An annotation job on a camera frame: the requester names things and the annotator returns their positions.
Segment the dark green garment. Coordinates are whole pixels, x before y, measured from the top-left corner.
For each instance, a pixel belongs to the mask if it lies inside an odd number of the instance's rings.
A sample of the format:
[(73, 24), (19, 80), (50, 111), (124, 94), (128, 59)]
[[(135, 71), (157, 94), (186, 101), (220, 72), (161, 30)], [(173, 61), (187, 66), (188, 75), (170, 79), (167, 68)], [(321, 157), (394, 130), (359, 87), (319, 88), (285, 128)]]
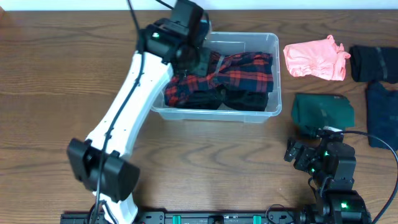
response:
[(301, 136), (317, 137), (317, 131), (325, 126), (345, 130), (354, 127), (354, 108), (342, 95), (297, 93), (292, 119)]

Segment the red navy plaid shirt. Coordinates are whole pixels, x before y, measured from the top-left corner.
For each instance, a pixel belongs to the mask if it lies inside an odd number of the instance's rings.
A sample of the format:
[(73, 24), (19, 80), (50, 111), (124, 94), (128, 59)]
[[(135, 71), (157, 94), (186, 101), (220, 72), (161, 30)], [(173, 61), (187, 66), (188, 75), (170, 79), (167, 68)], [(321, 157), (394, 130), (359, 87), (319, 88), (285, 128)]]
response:
[(265, 52), (243, 52), (221, 55), (211, 52), (207, 75), (174, 76), (164, 91), (169, 107), (198, 90), (211, 90), (221, 85), (228, 89), (270, 93), (274, 89), (273, 55)]

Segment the pink garment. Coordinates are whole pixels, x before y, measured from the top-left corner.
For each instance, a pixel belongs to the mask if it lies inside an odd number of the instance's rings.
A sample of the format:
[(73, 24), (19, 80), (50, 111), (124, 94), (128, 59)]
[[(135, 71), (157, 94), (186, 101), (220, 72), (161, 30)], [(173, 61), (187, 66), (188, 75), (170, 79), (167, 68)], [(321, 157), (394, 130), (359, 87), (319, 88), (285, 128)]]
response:
[(331, 81), (345, 79), (346, 61), (351, 57), (343, 44), (336, 44), (332, 35), (322, 40), (286, 45), (283, 53), (287, 70), (293, 77), (311, 75)]

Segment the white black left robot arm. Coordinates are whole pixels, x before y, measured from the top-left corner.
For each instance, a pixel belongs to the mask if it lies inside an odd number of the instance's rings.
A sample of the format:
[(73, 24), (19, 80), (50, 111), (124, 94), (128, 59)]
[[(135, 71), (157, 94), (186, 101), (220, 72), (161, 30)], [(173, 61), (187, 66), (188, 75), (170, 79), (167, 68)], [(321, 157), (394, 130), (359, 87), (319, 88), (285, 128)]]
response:
[(129, 161), (152, 104), (174, 76), (204, 77), (210, 60), (203, 46), (211, 24), (196, 3), (178, 0), (171, 15), (137, 29), (136, 51), (127, 77), (109, 110), (85, 140), (72, 139), (67, 156), (72, 171), (95, 195), (83, 219), (132, 223), (138, 213), (132, 193), (140, 170)]

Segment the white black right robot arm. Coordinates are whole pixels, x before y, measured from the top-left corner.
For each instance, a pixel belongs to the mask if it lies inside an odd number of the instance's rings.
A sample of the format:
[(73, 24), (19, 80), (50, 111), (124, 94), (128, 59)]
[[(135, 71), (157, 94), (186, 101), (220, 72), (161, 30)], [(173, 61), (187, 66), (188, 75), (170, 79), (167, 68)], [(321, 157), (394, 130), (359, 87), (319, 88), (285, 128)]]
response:
[(363, 198), (353, 190), (355, 150), (343, 142), (341, 134), (322, 138), (317, 147), (289, 139), (284, 160), (308, 173), (308, 183), (315, 184), (312, 192), (316, 203), (305, 205), (295, 215), (295, 223), (372, 222)]

